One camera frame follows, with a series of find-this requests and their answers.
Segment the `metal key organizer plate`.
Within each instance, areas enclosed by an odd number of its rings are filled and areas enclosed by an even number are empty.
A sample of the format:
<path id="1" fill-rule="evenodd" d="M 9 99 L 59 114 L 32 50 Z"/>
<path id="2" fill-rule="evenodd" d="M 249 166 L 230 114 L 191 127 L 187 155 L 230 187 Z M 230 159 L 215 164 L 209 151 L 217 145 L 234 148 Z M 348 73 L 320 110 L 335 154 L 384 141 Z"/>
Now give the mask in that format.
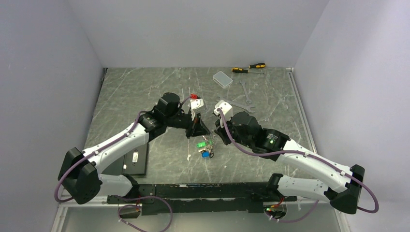
<path id="1" fill-rule="evenodd" d="M 211 159 L 214 156 L 214 138 L 212 136 L 202 136 L 203 140 L 196 144 L 198 152 L 204 159 Z"/>

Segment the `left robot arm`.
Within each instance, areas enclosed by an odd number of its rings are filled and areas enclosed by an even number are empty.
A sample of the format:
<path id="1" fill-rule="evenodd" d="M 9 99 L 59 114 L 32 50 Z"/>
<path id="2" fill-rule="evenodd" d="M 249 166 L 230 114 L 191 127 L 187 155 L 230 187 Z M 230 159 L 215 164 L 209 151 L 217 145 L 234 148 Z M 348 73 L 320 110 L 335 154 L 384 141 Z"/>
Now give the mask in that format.
<path id="1" fill-rule="evenodd" d="M 167 128 L 184 129 L 187 138 L 210 135 L 201 119 L 205 107 L 203 98 L 191 94 L 183 101 L 172 92 L 166 92 L 150 111 L 140 111 L 126 129 L 100 144 L 80 151 L 74 147 L 65 157 L 58 175 L 54 198 L 59 198 L 64 187 L 70 200 L 85 204 L 96 196 L 118 196 L 125 202 L 138 199 L 140 185 L 130 174 L 108 175 L 104 170 L 113 162 L 136 148 L 147 145 L 166 132 Z"/>

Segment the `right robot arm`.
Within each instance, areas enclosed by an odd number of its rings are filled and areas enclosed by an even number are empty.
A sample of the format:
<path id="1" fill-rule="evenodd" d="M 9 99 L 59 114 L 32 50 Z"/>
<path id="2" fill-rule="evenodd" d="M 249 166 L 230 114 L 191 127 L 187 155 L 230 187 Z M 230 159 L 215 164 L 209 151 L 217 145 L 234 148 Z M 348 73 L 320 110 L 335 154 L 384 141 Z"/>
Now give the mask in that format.
<path id="1" fill-rule="evenodd" d="M 313 176 L 304 179 L 273 173 L 266 187 L 269 199 L 298 196 L 327 202 L 346 214 L 366 211 L 358 205 L 365 188 L 362 166 L 349 167 L 326 159 L 278 130 L 262 128 L 246 112 L 226 116 L 226 111 L 217 108 L 214 115 L 218 117 L 215 133 L 225 145 L 232 144 L 247 155 L 285 163 Z"/>

